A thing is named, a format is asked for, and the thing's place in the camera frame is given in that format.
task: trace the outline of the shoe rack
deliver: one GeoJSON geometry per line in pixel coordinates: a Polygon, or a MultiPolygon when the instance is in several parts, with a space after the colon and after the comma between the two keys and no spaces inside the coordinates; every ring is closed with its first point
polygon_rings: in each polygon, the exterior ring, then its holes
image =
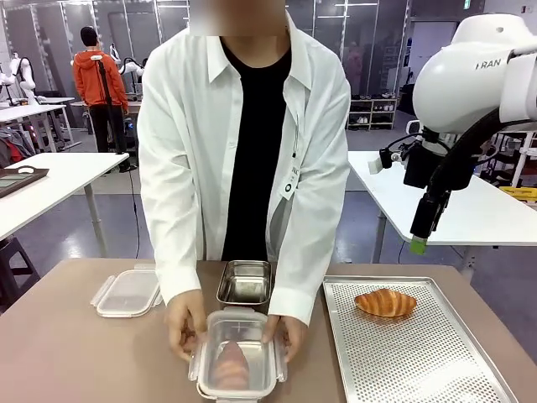
{"type": "Polygon", "coordinates": [[[347,128],[391,130],[396,109],[397,98],[352,99],[347,128]]]}

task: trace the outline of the neck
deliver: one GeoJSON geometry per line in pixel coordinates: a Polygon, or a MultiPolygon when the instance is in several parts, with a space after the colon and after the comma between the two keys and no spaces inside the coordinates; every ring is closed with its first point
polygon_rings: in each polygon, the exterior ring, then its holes
{"type": "Polygon", "coordinates": [[[242,63],[254,68],[273,65],[291,45],[286,30],[276,36],[224,36],[222,40],[242,63]]]}

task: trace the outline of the hood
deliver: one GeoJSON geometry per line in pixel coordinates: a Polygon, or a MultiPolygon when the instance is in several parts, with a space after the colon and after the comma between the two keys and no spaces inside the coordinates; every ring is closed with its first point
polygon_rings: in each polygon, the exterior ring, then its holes
{"type": "Polygon", "coordinates": [[[77,53],[75,56],[75,64],[79,65],[84,70],[95,69],[96,63],[91,59],[91,57],[95,55],[104,56],[104,53],[100,50],[77,53]]]}

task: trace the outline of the black stool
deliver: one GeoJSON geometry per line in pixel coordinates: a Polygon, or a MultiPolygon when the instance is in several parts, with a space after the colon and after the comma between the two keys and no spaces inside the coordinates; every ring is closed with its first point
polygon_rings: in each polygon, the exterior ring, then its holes
{"type": "Polygon", "coordinates": [[[39,279],[34,265],[15,237],[0,241],[0,293],[2,293],[0,305],[11,306],[39,279]],[[9,265],[9,260],[16,254],[21,255],[26,267],[11,267],[9,265]],[[29,275],[29,278],[19,287],[15,280],[16,275],[29,275]]]}

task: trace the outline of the croissant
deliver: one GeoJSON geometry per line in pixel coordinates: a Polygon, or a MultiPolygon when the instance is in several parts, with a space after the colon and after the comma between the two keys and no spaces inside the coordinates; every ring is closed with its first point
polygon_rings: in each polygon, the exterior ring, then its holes
{"type": "Polygon", "coordinates": [[[354,298],[356,306],[378,317],[409,315],[416,306],[416,299],[400,292],[383,288],[354,298]]]}
{"type": "Polygon", "coordinates": [[[218,359],[214,371],[214,381],[220,390],[245,390],[250,382],[248,361],[235,342],[228,342],[218,359]]]}

